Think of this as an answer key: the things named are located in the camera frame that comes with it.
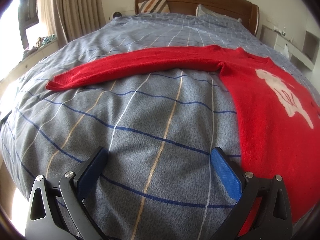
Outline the clutter on window sill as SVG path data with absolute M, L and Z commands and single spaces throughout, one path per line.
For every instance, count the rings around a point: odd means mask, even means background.
M 39 37 L 35 43 L 35 45 L 29 49 L 25 49 L 23 52 L 23 59 L 25 59 L 26 57 L 28 57 L 30 54 L 34 53 L 35 51 L 37 51 L 38 49 L 42 48 L 43 46 L 49 44 L 52 41 L 56 40 L 56 35 L 52 34 L 49 36 L 45 36 L 45 37 Z

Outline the white built-in desk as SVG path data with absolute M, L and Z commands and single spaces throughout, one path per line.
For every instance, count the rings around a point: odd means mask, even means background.
M 260 41 L 274 50 L 282 53 L 285 43 L 288 43 L 291 59 L 289 61 L 295 65 L 307 78 L 311 77 L 314 70 L 318 49 L 319 38 L 306 31 L 302 50 L 296 47 L 293 42 L 277 33 L 271 28 L 262 25 Z

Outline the white plastic bag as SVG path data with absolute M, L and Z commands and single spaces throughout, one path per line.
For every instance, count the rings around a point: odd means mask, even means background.
M 292 54 L 290 53 L 288 43 L 285 43 L 285 46 L 284 46 L 284 49 L 283 49 L 282 54 L 283 54 L 288 60 L 291 59 L 291 55 L 292 55 Z

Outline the red knit sweater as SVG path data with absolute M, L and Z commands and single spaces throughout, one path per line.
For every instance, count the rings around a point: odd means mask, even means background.
M 236 204 L 209 162 L 216 147 L 257 177 L 282 176 L 294 223 L 319 201 L 319 106 L 268 57 L 216 45 L 140 49 L 46 87 L 85 94 L 55 133 L 72 155 L 106 147 L 110 162 L 85 205 L 109 235 L 215 233 Z

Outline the small white round fan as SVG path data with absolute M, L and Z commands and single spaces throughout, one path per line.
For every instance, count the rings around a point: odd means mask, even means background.
M 117 18 L 117 17 L 121 17 L 121 16 L 122 16 L 122 13 L 117 11 L 112 14 L 112 19 Z

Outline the white bed pillow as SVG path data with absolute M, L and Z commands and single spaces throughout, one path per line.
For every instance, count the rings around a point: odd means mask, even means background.
M 211 11 L 211 10 L 207 9 L 206 7 L 204 7 L 203 5 L 199 4 L 196 8 L 196 17 L 200 17 L 203 15 L 211 15 L 211 16 L 214 16 L 217 18 L 225 18 L 225 19 L 229 19 L 229 20 L 233 20 L 233 21 L 237 21 L 239 23 L 242 23 L 241 18 L 232 18 L 227 15 L 219 14 L 219 13 Z

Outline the beige pleated curtain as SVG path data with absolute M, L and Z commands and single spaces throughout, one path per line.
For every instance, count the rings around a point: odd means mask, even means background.
M 39 22 L 60 48 L 106 24 L 101 0 L 37 0 Z

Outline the brown wooden headboard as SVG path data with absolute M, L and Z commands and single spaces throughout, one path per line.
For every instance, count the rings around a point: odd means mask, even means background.
M 138 4 L 148 0 L 135 0 L 135 12 Z M 259 27 L 259 7 L 247 0 L 167 0 L 169 9 L 173 13 L 195 15 L 199 4 L 207 9 L 235 19 L 242 19 L 242 25 L 253 35 Z

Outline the window with dark frame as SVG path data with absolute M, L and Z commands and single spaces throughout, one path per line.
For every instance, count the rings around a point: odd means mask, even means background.
M 39 23 L 37 0 L 19 0 L 18 23 L 23 49 L 29 47 L 26 30 Z

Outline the striped throw pillow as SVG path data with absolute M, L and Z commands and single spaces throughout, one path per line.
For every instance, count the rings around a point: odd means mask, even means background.
M 138 4 L 139 14 L 170 13 L 167 0 L 148 0 Z

